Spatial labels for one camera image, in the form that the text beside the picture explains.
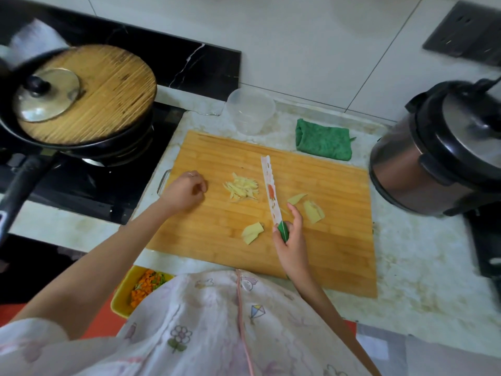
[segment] green towel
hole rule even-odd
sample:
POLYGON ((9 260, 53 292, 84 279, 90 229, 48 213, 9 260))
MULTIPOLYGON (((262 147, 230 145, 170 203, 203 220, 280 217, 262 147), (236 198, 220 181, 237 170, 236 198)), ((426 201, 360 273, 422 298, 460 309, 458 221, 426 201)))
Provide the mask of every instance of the green towel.
POLYGON ((296 125, 296 149, 321 157, 349 161, 351 159, 350 130, 331 128, 299 119, 296 125))

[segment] yellow container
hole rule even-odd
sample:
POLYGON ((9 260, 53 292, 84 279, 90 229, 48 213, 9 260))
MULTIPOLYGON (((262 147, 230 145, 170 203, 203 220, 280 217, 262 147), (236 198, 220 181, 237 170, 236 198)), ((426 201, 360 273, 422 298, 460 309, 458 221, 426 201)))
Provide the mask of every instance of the yellow container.
MULTIPOLYGON (((111 310, 116 315, 127 319, 134 311, 134 307, 130 305, 130 293, 147 270, 148 268, 139 267, 137 265, 134 265, 129 269, 124 279, 122 280, 122 283, 118 286, 113 299, 111 300, 111 310)), ((174 278, 174 276, 170 274, 164 274, 167 281, 174 278)))

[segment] white cloth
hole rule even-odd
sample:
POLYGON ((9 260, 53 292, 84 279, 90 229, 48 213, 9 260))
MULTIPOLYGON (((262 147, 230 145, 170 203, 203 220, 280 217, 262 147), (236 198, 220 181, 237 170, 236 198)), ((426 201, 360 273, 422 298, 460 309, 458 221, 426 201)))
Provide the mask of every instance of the white cloth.
POLYGON ((0 328, 0 375, 370 376, 295 293, 243 271, 177 276, 116 337, 44 319, 0 328))

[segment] knife handle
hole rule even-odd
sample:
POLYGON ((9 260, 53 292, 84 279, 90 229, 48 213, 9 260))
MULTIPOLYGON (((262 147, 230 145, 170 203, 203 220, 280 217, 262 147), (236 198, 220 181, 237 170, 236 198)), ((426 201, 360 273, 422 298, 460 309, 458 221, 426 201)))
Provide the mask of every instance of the knife handle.
POLYGON ((289 230, 287 229, 287 225, 284 223, 284 221, 280 222, 279 231, 280 234, 282 235, 282 240, 286 243, 287 240, 289 239, 289 230))

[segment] marble countertop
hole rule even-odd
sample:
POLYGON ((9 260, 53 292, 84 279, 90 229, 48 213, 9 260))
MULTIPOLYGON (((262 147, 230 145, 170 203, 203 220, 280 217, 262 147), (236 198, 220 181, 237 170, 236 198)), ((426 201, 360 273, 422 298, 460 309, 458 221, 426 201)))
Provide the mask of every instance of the marble countertop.
MULTIPOLYGON (((349 128, 353 158, 349 164, 367 168, 370 149, 387 127, 319 107, 277 100, 277 112, 258 136, 236 131, 224 103, 170 89, 160 98, 188 109, 148 184, 134 216, 157 198, 165 172, 172 168, 188 130, 295 151, 298 118, 349 128)), ((327 290, 346 319, 412 334, 423 340, 501 357, 501 314, 490 281, 480 276, 473 244, 461 216, 433 218, 402 211, 371 187, 374 244, 377 259, 377 299, 327 290)), ((11 233, 90 251, 116 232, 118 225, 26 202, 11 233)), ((135 264, 171 274, 227 267, 145 249, 135 264)), ((290 281, 272 278, 291 288, 290 281)))

